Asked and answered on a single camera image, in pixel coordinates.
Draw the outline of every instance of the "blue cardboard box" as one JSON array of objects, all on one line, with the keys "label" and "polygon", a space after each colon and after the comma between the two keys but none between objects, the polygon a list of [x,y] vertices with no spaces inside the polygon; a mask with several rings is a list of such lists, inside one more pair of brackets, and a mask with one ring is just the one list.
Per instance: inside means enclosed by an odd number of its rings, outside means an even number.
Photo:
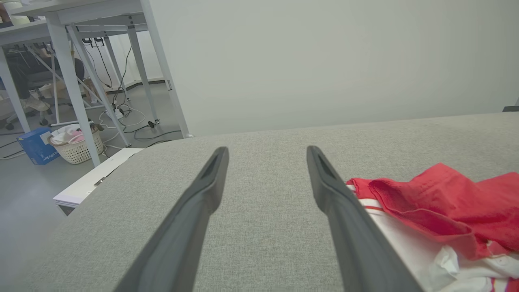
[{"label": "blue cardboard box", "polygon": [[34,164],[45,165],[60,156],[49,144],[47,138],[50,136],[49,128],[38,128],[18,137],[18,142]]}]

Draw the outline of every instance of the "laundry basket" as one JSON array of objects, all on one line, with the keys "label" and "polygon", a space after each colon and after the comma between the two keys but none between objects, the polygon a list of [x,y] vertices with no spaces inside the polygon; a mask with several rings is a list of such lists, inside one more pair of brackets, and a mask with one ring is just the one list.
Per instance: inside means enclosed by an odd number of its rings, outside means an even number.
[{"label": "laundry basket", "polygon": [[[94,127],[92,130],[92,136],[94,137],[94,143],[95,147],[97,148],[98,154],[101,154],[103,152],[104,146],[103,141],[101,141],[101,137],[99,137],[99,130],[97,127]],[[72,164],[80,164],[82,162],[85,162],[92,157],[90,156],[90,152],[87,148],[87,142],[85,140],[70,144],[70,143],[62,143],[62,144],[54,144],[50,140],[52,136],[47,138],[49,141],[49,144],[54,146],[56,148],[56,151],[63,157],[66,161],[72,163]]]}]

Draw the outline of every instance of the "gray fabric surface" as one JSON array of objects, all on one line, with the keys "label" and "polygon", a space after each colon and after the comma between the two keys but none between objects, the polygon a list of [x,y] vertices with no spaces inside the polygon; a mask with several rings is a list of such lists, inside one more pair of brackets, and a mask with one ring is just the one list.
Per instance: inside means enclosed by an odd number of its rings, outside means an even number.
[{"label": "gray fabric surface", "polygon": [[329,226],[312,197],[306,146],[344,180],[410,180],[442,162],[475,181],[519,169],[519,113],[200,137],[141,151],[61,224],[14,290],[113,289],[211,153],[229,147],[195,289],[341,290]]}]

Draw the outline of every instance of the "power strip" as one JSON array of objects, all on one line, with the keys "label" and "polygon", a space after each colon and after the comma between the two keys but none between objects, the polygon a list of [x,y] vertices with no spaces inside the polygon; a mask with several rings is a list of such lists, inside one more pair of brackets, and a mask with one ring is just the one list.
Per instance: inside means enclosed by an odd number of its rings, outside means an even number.
[{"label": "power strip", "polygon": [[118,120],[121,119],[121,118],[123,118],[122,113],[119,112],[118,110],[115,110],[114,113],[115,113],[115,117],[116,117]]}]

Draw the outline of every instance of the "red cloth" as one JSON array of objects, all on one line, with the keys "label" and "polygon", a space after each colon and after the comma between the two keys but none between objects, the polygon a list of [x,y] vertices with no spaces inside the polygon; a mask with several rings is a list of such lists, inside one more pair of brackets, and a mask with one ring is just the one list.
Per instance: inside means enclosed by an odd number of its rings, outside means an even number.
[{"label": "red cloth", "polygon": [[469,260],[519,251],[519,174],[474,183],[436,164],[410,182],[353,178],[357,197]]},{"label": "red cloth", "polygon": [[519,280],[513,280],[510,278],[508,281],[506,292],[517,292],[519,291]]}]

